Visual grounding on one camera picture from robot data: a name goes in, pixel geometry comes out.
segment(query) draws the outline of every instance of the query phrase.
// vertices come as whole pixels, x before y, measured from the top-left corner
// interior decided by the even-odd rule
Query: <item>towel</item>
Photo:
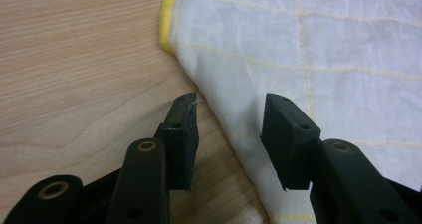
[[[164,0],[160,43],[218,117],[273,223],[315,223],[260,141],[266,93],[422,184],[422,0]]]

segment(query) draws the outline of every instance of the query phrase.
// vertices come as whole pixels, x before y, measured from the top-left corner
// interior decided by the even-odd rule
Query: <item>light wood tabletop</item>
[[[218,120],[158,45],[161,0],[0,0],[0,221],[36,182],[88,184],[153,136],[172,101],[198,92],[193,190],[172,223],[268,223]]]

